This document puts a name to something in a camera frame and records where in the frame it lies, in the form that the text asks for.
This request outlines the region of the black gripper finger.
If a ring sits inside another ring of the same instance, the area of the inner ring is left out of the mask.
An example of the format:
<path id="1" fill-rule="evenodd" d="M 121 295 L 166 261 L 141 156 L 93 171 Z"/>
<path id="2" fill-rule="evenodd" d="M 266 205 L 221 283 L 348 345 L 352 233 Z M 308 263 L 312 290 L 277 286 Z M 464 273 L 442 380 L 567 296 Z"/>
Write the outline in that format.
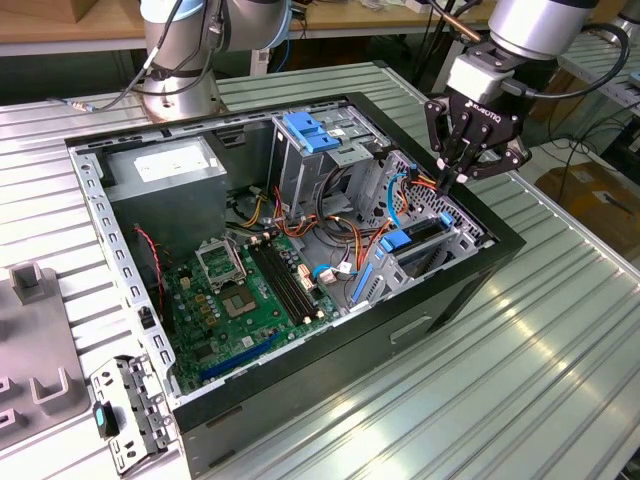
<path id="1" fill-rule="evenodd" d="M 424 106 L 431 149 L 438 154 L 439 195 L 447 195 L 457 177 L 457 164 L 464 151 L 464 98 L 436 97 Z"/>
<path id="2" fill-rule="evenodd" d="M 489 149 L 464 143 L 453 185 L 466 183 L 468 180 L 482 180 L 514 170 L 523 166 L 530 158 L 531 154 L 523 145 L 520 135 L 506 144 Z"/>

